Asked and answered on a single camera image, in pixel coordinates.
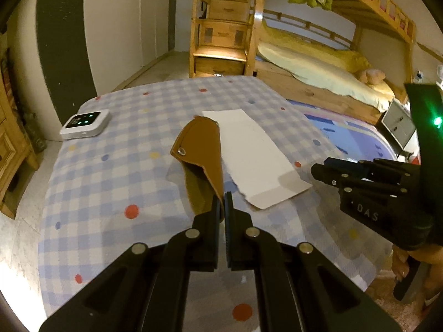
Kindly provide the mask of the person's right hand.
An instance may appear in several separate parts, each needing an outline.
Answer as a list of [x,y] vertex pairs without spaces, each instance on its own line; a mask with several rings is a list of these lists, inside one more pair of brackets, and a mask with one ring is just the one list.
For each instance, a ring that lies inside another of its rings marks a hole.
[[393,245],[392,271],[396,300],[408,304],[422,291],[429,306],[442,292],[442,246],[432,243],[406,251]]

